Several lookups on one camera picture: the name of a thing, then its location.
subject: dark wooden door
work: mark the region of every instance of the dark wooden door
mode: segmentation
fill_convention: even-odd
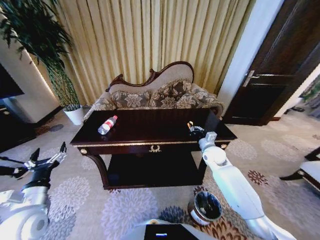
[[[224,122],[267,124],[319,62],[320,1],[285,0]]]

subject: television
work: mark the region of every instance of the television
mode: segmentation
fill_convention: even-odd
[[[24,92],[0,64],[0,99],[22,95]]]

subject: trash bin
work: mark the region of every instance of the trash bin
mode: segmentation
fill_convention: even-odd
[[[199,225],[208,225],[222,215],[219,200],[211,192],[200,191],[188,204],[191,219]]]

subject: floral patterned carpet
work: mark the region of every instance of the floral patterned carpet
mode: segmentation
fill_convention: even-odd
[[[229,125],[238,136],[227,148],[229,160],[237,166],[259,194],[267,216],[297,239],[320,239],[320,196],[303,180],[284,182],[305,161],[304,156],[320,146],[320,121],[300,112],[289,112],[280,121],[266,126]],[[61,143],[69,143],[79,127],[63,112],[37,129],[37,138],[0,156],[26,161],[38,147],[40,157],[51,157]],[[203,185],[158,188],[103,190],[100,175],[92,160],[67,145],[68,157],[51,175],[50,225],[42,239],[118,240],[135,224],[151,218],[172,223],[193,224],[187,213],[188,202],[201,190],[220,200],[223,214],[208,226],[197,229],[224,240],[259,239],[235,213],[207,169]],[[200,152],[193,152],[197,164]],[[108,166],[110,155],[104,160]],[[0,162],[5,166],[15,163]],[[0,176],[0,191],[19,190],[28,183]]]

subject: water bottle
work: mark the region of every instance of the water bottle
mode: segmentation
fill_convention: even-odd
[[[110,117],[105,121],[99,128],[98,133],[101,135],[106,135],[107,132],[116,124],[118,117],[114,115],[113,117]]]

